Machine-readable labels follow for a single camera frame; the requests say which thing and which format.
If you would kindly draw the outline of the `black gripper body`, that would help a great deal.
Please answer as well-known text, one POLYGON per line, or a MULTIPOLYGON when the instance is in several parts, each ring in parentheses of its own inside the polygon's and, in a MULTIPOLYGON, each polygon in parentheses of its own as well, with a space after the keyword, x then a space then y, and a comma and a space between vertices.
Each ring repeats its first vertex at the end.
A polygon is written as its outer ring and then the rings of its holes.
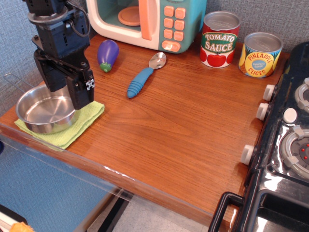
POLYGON ((37 24, 36 29, 38 34, 33 37, 33 43, 37 50, 60 58, 61 69, 67 76, 77 75, 86 80, 86 75, 92 74, 84 55, 90 46, 89 26, 86 23, 37 24))

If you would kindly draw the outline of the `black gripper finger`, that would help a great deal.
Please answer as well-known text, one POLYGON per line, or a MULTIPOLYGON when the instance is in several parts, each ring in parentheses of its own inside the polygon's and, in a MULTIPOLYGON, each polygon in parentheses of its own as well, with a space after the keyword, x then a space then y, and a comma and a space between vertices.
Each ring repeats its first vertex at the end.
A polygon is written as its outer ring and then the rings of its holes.
POLYGON ((80 110, 94 101, 95 80, 91 73, 86 75, 86 80, 77 75, 68 75, 67 87, 75 110, 80 110))
POLYGON ((55 92, 67 85, 67 75, 62 71, 61 59, 46 54, 42 50, 34 52, 34 60, 46 86, 55 92))

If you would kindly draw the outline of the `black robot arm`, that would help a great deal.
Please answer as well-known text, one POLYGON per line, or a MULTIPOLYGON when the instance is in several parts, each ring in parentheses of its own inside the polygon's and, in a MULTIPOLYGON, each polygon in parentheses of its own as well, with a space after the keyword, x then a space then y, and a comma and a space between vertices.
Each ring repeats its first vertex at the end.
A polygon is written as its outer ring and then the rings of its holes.
POLYGON ((67 87, 74 109, 94 100, 95 81, 84 52, 90 46, 86 11, 71 0, 28 0, 37 29, 34 60, 51 92, 67 87))

